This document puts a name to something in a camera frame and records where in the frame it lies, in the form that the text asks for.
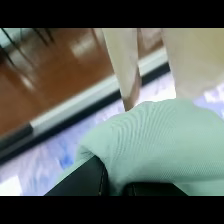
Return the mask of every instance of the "marbled surface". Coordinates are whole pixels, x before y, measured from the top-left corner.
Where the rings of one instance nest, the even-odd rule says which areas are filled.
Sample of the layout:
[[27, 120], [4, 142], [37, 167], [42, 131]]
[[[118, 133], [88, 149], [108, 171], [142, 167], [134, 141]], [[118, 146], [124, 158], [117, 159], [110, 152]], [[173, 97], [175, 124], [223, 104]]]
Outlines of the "marbled surface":
[[[138, 103], [175, 97], [173, 77], [167, 74], [142, 88]], [[214, 110], [224, 118], [224, 84], [206, 92], [195, 103]], [[44, 195], [54, 186], [63, 170], [73, 164], [80, 138], [98, 123], [123, 111], [122, 102], [118, 100], [2, 165], [0, 195]], [[5, 188], [9, 190], [1, 192], [1, 185], [6, 182], [9, 187]]]

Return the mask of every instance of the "white light patch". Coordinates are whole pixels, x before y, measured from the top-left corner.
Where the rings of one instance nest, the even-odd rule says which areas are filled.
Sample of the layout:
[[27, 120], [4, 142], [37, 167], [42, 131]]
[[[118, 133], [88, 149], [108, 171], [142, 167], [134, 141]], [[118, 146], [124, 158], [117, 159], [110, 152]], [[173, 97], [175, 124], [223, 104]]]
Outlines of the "white light patch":
[[20, 196], [22, 188], [18, 176], [13, 176], [0, 184], [0, 196]]

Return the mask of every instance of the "green fabric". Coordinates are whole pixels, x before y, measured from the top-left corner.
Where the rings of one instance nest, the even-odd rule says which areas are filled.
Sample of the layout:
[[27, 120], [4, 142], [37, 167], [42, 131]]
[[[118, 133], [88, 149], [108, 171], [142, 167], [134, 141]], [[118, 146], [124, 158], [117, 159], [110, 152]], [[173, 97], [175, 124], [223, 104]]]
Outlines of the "green fabric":
[[185, 99], [144, 102], [93, 128], [76, 163], [105, 164], [112, 194], [130, 182], [171, 182], [188, 195], [224, 195], [224, 122]]

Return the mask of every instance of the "ribbed fabric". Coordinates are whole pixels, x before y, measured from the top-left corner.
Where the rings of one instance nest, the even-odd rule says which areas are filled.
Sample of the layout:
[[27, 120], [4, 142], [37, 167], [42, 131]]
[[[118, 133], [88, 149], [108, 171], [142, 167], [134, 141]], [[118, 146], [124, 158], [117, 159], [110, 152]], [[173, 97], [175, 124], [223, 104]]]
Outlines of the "ribbed fabric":
[[171, 182], [188, 195], [224, 195], [224, 122], [189, 100], [144, 102], [116, 115], [92, 129], [77, 153], [63, 177], [96, 155], [115, 195], [137, 181]]

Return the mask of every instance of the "brown floor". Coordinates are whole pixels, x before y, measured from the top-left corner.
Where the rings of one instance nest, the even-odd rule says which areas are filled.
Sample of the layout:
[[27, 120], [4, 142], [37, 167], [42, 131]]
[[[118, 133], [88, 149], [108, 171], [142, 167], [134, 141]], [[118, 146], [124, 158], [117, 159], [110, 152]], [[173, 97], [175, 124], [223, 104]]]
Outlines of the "brown floor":
[[[0, 64], [0, 135], [17, 128], [113, 73], [101, 29], [60, 28], [55, 44], [44, 45], [34, 33]], [[146, 50], [139, 38], [139, 57]]]

